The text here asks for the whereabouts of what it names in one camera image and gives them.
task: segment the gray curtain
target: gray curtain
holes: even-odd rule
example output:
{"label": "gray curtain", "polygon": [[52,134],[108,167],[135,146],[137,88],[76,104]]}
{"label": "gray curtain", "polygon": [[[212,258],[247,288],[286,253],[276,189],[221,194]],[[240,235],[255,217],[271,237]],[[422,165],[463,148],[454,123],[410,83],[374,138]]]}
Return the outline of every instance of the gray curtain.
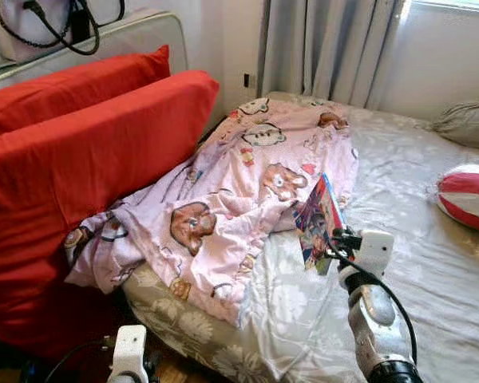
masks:
{"label": "gray curtain", "polygon": [[280,90],[366,106],[403,4],[404,0],[265,0],[259,95]]}

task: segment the book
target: book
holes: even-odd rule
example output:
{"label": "book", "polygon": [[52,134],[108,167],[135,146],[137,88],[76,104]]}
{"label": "book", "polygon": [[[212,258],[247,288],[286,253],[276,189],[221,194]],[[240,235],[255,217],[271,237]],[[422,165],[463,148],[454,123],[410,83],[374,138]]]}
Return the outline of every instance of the book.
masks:
{"label": "book", "polygon": [[305,270],[315,268],[318,274],[326,275],[332,260],[325,257],[330,249],[329,241],[332,240],[334,229],[345,229],[346,224],[325,173],[319,177],[309,198],[299,209],[295,222]]}

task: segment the red pillow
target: red pillow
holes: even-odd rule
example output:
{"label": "red pillow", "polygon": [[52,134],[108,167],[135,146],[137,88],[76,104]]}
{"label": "red pillow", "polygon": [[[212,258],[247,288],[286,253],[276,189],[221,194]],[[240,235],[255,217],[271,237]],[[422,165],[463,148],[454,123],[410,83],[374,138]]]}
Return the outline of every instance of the red pillow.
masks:
{"label": "red pillow", "polygon": [[75,66],[0,90],[0,134],[98,104],[170,76],[168,45]]}
{"label": "red pillow", "polygon": [[63,283],[85,217],[193,154],[218,84],[188,71],[0,135],[0,338],[43,357],[109,332],[105,296]]}
{"label": "red pillow", "polygon": [[455,220],[479,230],[479,165],[449,170],[438,181],[438,206]]}

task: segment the cartoon print blanket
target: cartoon print blanket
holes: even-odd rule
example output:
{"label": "cartoon print blanket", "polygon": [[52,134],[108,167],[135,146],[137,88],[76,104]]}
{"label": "cartoon print blanket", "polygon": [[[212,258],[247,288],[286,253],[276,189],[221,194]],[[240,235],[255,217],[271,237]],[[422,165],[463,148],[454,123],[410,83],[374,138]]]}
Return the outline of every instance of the cartoon print blanket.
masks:
{"label": "cartoon print blanket", "polygon": [[69,233],[65,281],[109,293],[147,261],[175,296],[237,326],[268,235],[295,228],[322,172],[345,204],[357,167],[340,110],[247,103],[193,158]]}

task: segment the floral bedsheet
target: floral bedsheet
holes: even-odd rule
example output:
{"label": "floral bedsheet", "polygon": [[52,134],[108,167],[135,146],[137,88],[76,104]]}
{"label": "floral bedsheet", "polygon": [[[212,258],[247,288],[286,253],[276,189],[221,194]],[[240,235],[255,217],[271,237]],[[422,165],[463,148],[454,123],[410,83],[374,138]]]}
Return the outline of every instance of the floral bedsheet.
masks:
{"label": "floral bedsheet", "polygon": [[[329,104],[287,93],[269,97]],[[386,281],[413,319],[419,372],[429,383],[479,382],[479,233],[454,222],[433,201],[439,174],[479,164],[479,149],[449,142],[423,121],[343,108],[360,159],[346,221],[396,237]],[[224,134],[220,128],[210,140]],[[335,267],[325,278],[304,271],[293,231],[266,242],[252,271],[240,330],[174,298],[147,265],[123,289],[135,315],[167,345],[232,381],[365,381]]]}

